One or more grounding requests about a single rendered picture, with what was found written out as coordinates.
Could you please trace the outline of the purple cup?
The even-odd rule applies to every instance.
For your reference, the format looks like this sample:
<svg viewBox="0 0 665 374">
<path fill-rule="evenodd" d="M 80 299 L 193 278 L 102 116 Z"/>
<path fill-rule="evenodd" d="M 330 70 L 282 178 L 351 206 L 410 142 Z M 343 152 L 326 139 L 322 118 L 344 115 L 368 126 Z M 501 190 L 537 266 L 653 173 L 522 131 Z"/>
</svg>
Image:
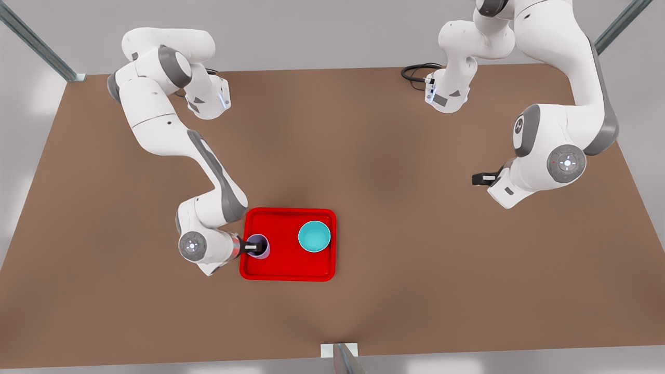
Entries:
<svg viewBox="0 0 665 374">
<path fill-rule="evenodd" d="M 267 258 L 270 253 L 269 240 L 263 234 L 253 234 L 243 242 L 243 250 L 252 258 Z"/>
</svg>

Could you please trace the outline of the teal bowl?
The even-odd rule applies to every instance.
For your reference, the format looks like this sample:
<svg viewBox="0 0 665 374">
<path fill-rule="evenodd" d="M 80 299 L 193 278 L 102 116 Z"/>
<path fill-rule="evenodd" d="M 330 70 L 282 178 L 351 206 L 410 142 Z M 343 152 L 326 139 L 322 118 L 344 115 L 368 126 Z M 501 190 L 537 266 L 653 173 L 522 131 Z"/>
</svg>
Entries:
<svg viewBox="0 0 665 374">
<path fill-rule="evenodd" d="M 304 223 L 298 232 L 298 243 L 302 249 L 316 253 L 323 251 L 331 241 L 331 231 L 324 222 L 313 220 Z"/>
</svg>

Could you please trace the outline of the red tray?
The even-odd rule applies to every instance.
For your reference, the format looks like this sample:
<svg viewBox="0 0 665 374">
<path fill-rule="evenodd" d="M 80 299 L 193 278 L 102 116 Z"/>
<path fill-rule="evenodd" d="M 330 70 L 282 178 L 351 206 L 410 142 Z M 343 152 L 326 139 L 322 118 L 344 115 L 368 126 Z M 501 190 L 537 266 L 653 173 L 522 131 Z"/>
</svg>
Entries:
<svg viewBox="0 0 665 374">
<path fill-rule="evenodd" d="M 309 221 L 321 221 L 331 231 L 323 251 L 311 253 L 299 246 L 299 229 Z M 246 217 L 245 237 L 263 234 L 270 245 L 267 258 L 247 254 L 240 258 L 240 275 L 261 281 L 327 282 L 336 270 L 337 217 L 332 210 L 313 208 L 252 208 Z"/>
</svg>

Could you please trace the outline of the silver frame post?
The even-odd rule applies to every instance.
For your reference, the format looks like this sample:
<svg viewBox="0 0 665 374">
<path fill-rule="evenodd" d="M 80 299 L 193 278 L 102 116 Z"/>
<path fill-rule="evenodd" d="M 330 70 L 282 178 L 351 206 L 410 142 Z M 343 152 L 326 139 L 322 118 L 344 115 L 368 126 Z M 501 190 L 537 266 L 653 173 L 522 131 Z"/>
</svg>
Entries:
<svg viewBox="0 0 665 374">
<path fill-rule="evenodd" d="M 4 0 L 0 0 L 0 21 L 67 83 L 86 80 L 86 74 L 76 73 Z"/>
<path fill-rule="evenodd" d="M 334 374 L 367 374 L 358 360 L 358 343 L 320 345 L 322 358 L 332 358 Z"/>
<path fill-rule="evenodd" d="M 595 50 L 598 55 L 603 53 L 610 44 L 616 40 L 636 17 L 643 12 L 653 0 L 631 0 L 622 12 L 612 21 L 611 24 L 594 42 Z"/>
</svg>

